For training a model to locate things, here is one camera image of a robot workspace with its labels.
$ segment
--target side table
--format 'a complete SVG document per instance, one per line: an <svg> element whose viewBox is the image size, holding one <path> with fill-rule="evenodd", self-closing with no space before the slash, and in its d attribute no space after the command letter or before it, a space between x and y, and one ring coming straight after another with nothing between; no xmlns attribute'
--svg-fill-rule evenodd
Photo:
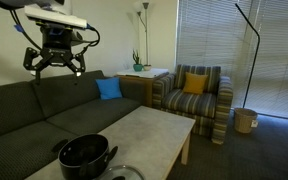
<svg viewBox="0 0 288 180"><path fill-rule="evenodd" d="M152 68L150 71L135 72L133 69L119 71L116 75L120 78L143 81L145 83L145 106L152 107L152 86L157 79L168 74L168 69Z"/></svg>

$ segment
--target blue pillow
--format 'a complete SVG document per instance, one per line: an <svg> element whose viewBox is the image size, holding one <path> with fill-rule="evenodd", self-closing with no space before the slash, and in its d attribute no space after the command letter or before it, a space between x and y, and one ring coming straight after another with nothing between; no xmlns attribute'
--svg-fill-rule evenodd
<svg viewBox="0 0 288 180"><path fill-rule="evenodd" d="M121 98L120 79L118 77L109 79L96 79L98 88L100 89L101 99Z"/></svg>

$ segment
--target window blinds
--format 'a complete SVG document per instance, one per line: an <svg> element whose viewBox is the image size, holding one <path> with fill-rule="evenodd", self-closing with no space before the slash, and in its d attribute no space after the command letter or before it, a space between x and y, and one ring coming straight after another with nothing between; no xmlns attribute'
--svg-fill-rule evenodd
<svg viewBox="0 0 288 180"><path fill-rule="evenodd" d="M180 0L177 64L222 66L242 106L257 38L235 3L261 35L245 107L288 117L288 1Z"/></svg>

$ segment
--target gray floor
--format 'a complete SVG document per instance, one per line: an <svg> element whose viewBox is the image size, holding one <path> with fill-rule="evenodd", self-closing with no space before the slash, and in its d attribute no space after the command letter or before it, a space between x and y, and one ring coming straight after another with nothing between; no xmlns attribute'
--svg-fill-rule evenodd
<svg viewBox="0 0 288 180"><path fill-rule="evenodd" d="M224 145L191 136L188 165L175 162L168 180L288 179L288 120L258 117L249 134L234 129L233 115Z"/></svg>

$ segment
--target pot lid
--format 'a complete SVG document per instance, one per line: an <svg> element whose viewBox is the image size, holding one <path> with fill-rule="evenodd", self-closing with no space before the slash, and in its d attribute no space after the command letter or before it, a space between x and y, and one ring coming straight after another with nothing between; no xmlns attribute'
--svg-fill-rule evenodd
<svg viewBox="0 0 288 180"><path fill-rule="evenodd" d="M107 169L96 180L144 180L144 176L135 167L119 165Z"/></svg>

